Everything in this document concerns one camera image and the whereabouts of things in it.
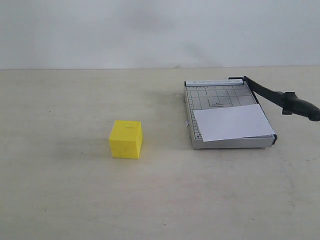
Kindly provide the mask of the white paper sheet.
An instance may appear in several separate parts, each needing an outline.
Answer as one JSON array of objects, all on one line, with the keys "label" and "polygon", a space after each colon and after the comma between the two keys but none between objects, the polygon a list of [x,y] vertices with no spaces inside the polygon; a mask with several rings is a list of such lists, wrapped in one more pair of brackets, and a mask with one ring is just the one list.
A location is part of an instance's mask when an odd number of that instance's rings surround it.
[{"label": "white paper sheet", "polygon": [[274,135],[259,104],[194,110],[204,142]]}]

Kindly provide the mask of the grey metal paper cutter base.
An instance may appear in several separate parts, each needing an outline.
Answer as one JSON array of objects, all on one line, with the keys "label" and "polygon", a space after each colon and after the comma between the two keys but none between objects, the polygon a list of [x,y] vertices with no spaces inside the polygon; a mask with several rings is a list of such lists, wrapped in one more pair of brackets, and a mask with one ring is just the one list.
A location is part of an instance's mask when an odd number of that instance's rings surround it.
[{"label": "grey metal paper cutter base", "polygon": [[276,134],[204,141],[198,127],[195,110],[229,108],[258,104],[255,94],[240,77],[224,80],[185,81],[186,105],[192,147],[199,149],[268,148],[277,140]]}]

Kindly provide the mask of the yellow foam cube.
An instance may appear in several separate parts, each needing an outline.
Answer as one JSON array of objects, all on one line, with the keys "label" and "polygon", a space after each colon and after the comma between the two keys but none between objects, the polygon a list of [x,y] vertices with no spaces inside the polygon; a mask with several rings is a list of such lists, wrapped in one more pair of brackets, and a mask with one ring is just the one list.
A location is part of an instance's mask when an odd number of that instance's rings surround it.
[{"label": "yellow foam cube", "polygon": [[143,143],[142,122],[115,120],[108,143],[114,158],[138,159]]}]

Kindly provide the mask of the black cutter blade arm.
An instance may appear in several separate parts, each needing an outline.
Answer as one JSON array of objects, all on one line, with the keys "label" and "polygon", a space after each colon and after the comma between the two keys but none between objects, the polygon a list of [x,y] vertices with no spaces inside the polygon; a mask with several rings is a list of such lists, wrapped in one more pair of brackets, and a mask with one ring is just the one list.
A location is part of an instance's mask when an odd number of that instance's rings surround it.
[{"label": "black cutter blade arm", "polygon": [[247,76],[243,77],[250,89],[268,101],[282,108],[282,115],[299,115],[310,121],[320,121],[320,109],[314,104],[298,98],[295,92],[280,92],[266,88]]}]

